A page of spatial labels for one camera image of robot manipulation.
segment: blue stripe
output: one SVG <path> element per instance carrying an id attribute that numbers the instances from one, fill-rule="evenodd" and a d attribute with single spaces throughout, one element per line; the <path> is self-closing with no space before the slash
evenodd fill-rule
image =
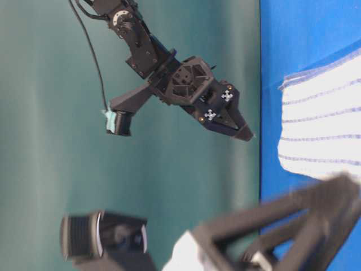
<path id="1" fill-rule="evenodd" d="M 323 141 L 323 140 L 335 140 L 335 139 L 361 139 L 361 134 L 342 134 L 342 135 L 330 135 L 327 137 L 303 137 L 303 138 L 289 138 L 281 137 L 280 140 L 292 141 L 292 142 L 307 142 L 307 141 Z"/>
<path id="2" fill-rule="evenodd" d="M 334 88 L 334 89 L 331 89 L 331 90 L 323 91 L 323 92 L 320 92 L 320 93 L 317 93 L 317 94 L 308 96 L 308 97 L 303 98 L 303 99 L 290 100 L 289 102 L 283 102 L 282 105 L 287 106 L 287 105 L 290 105 L 290 104 L 297 104 L 297 103 L 306 102 L 306 101 L 308 101 L 308 100 L 313 100 L 313 99 L 316 99 L 316 98 L 325 96 L 325 95 L 327 95 L 327 94 L 330 94 L 330 93 L 333 93 L 333 92 L 342 90 L 342 89 L 344 89 L 344 88 L 346 88 L 346 87 L 348 87 L 348 86 L 353 86 L 353 85 L 359 84 L 359 83 L 361 83 L 361 78 L 356 79 L 355 81 L 349 82 L 349 83 L 347 83 L 347 84 L 344 85 L 344 86 L 340 86 L 340 87 L 338 87 L 338 88 Z"/>
<path id="3" fill-rule="evenodd" d="M 319 116 L 314 116 L 314 117 L 305 117 L 303 119 L 282 120 L 282 123 L 301 123 L 304 121 L 318 120 L 318 119 L 323 119 L 325 117 L 335 117 L 338 115 L 343 115 L 346 113 L 355 113 L 355 112 L 359 112 L 359 111 L 361 111 L 361 107 L 354 107 L 354 108 L 348 108 L 348 109 L 344 109 L 341 111 L 336 111 L 336 112 L 332 112 L 332 113 L 328 113 L 328 114 L 324 114 L 324 115 L 319 115 Z"/>
<path id="4" fill-rule="evenodd" d="M 278 155 L 279 158 L 290 160 L 290 161 L 306 161 L 314 163 L 332 163 L 332 164 L 350 164 L 361 166 L 361 161 L 353 161 L 347 159 L 318 159 L 318 158 L 302 158 L 302 157 L 290 157 L 282 154 Z"/>

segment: blue surface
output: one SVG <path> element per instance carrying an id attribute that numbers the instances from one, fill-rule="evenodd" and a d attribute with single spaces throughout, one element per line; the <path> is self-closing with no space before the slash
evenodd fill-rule
<path id="1" fill-rule="evenodd" d="M 261 197 L 274 198 L 309 178 L 279 164 L 281 85 L 291 73 L 329 64 L 361 47 L 361 0 L 261 0 Z M 358 270 L 361 222 L 329 270 Z"/>

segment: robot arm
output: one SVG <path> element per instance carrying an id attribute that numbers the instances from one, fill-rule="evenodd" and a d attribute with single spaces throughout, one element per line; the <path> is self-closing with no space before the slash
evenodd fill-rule
<path id="1" fill-rule="evenodd" d="M 107 112 L 107 131 L 130 135 L 131 117 L 153 94 L 168 105 L 182 107 L 206 129 L 248 141 L 253 137 L 238 109 L 239 92 L 226 81 L 218 82 L 203 59 L 191 57 L 183 62 L 174 49 L 167 50 L 147 28 L 138 4 L 133 0 L 84 0 L 108 28 L 129 46 L 127 64 L 147 84 L 111 100 Z"/>
<path id="2" fill-rule="evenodd" d="M 236 261 L 228 256 L 227 248 L 237 240 L 290 215 L 260 234 Z M 325 271 L 360 215 L 359 185 L 340 176 L 200 224 L 175 244 L 163 271 Z M 155 271 L 144 249 L 144 220 L 113 215 L 117 218 L 110 223 L 109 215 L 97 217 L 64 218 L 65 258 L 75 259 L 83 271 Z M 274 249 L 289 240 L 291 248 L 279 259 Z"/>

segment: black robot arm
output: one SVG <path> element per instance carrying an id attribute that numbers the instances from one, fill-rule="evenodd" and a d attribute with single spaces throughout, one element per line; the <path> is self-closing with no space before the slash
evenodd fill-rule
<path id="1" fill-rule="evenodd" d="M 111 100 L 107 115 L 107 131 L 121 136 L 130 135 L 131 118 L 153 94 L 168 105 L 182 107 L 205 128 L 248 141 L 253 134 L 239 109 L 240 94 L 232 84 L 217 81 L 212 69 L 201 58 L 183 62 L 174 49 L 167 50 L 152 35 L 133 0 L 84 0 L 97 15 L 90 18 L 105 20 L 129 46 L 127 64 L 148 82 L 136 90 Z"/>

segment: white towel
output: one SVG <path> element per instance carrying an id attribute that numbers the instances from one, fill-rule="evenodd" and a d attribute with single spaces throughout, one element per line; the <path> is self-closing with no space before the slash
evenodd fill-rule
<path id="1" fill-rule="evenodd" d="M 287 76 L 280 89 L 281 166 L 321 180 L 347 172 L 361 182 L 361 49 Z"/>

